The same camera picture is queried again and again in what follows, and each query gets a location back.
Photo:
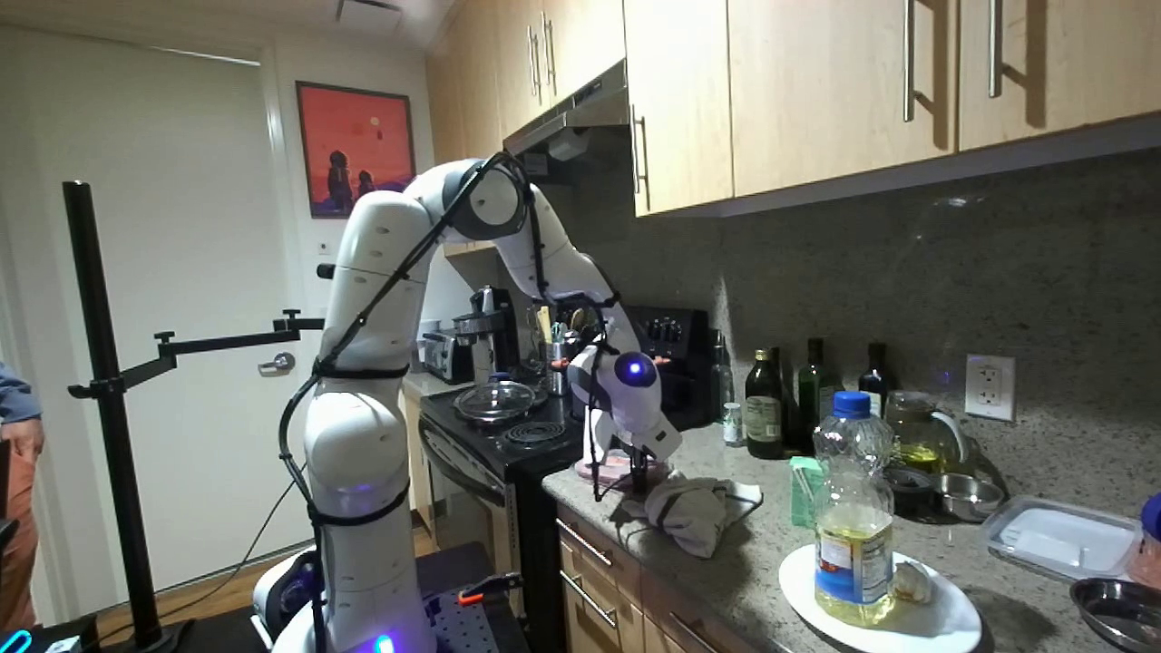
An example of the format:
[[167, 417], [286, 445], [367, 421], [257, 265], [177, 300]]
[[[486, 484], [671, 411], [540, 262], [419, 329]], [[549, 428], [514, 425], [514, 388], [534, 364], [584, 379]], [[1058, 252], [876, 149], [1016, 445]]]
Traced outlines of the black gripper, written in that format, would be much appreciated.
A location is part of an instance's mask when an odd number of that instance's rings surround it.
[[592, 478], [596, 496], [605, 490], [647, 496], [655, 490], [658, 454], [610, 411], [588, 405], [582, 435], [582, 470]]

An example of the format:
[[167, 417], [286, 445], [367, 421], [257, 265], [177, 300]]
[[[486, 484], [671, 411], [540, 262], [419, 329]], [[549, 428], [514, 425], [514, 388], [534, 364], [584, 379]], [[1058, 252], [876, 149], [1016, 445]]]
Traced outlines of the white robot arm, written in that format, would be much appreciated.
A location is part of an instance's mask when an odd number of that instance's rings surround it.
[[582, 254], [549, 196], [503, 151], [455, 161], [403, 192], [357, 200], [333, 270], [318, 356], [301, 395], [304, 462], [283, 449], [318, 554], [318, 596], [271, 634], [271, 653], [437, 653], [409, 542], [403, 379], [427, 289], [433, 252], [489, 239], [534, 300], [584, 299], [601, 334], [566, 368], [598, 449], [630, 470], [664, 466], [684, 435], [662, 411], [662, 379], [598, 265]]

